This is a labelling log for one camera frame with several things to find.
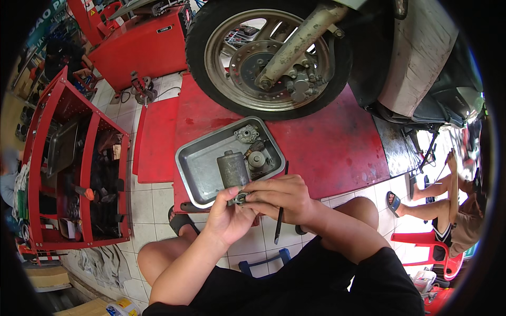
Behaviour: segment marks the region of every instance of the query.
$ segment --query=scooter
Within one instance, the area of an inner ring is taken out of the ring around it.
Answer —
[[[437,0],[209,0],[186,56],[214,101],[262,119],[312,114],[346,84],[372,115],[434,134],[484,106],[473,55]]]

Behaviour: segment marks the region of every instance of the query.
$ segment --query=metal tray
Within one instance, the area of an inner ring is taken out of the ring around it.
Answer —
[[[176,152],[176,164],[183,179],[190,201],[198,208],[210,207],[219,190],[223,190],[223,183],[216,158],[223,156],[225,151],[245,153],[250,144],[243,144],[234,136],[234,132],[246,125],[257,127],[257,132],[265,142],[262,153],[272,159],[273,166],[262,177],[251,180],[264,180],[281,172],[285,167],[285,158],[264,122],[256,116],[248,116],[232,124],[228,124],[214,132],[197,138],[183,146]]]

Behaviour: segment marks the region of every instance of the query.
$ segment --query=wheel rim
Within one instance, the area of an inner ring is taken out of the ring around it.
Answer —
[[[259,18],[265,19],[266,23],[255,34],[253,41],[241,44],[242,47],[239,49],[225,41],[226,36],[235,26]],[[262,69],[259,67],[264,67],[270,60],[269,56],[273,56],[283,45],[283,42],[278,40],[285,40],[276,33],[273,34],[273,31],[277,27],[281,28],[281,22],[283,26],[288,25],[291,28],[296,28],[302,21],[298,16],[272,9],[245,11],[224,21],[211,34],[205,47],[205,69],[213,85],[233,102],[246,108],[267,112],[293,110],[318,98],[326,88],[326,84],[319,87],[318,94],[298,103],[291,99],[282,81],[277,82],[268,92],[252,84],[258,76],[259,69]],[[222,63],[222,52],[226,52],[232,57],[229,64],[230,72],[225,69],[227,65]],[[326,70],[323,73],[326,75],[330,62],[328,46],[323,38],[319,38],[315,42],[315,53],[310,54],[310,57],[319,69]]]

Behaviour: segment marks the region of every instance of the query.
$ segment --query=plastic bucket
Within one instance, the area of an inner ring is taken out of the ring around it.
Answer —
[[[106,309],[112,316],[139,316],[141,314],[139,307],[126,297],[109,303]]]

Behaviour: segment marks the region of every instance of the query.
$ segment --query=motorcycle front wheel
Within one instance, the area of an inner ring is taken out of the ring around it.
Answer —
[[[207,2],[195,15],[186,38],[188,68],[196,83],[215,102],[244,116],[287,120],[321,110],[348,81],[352,51],[346,38],[334,41],[333,78],[305,100],[295,102],[282,79],[269,91],[254,85],[256,76],[291,35],[278,29],[295,31],[315,7],[310,1]],[[249,36],[255,30],[244,30],[247,26],[256,28],[256,33]],[[306,52],[324,78],[330,71],[329,36],[326,32]]]

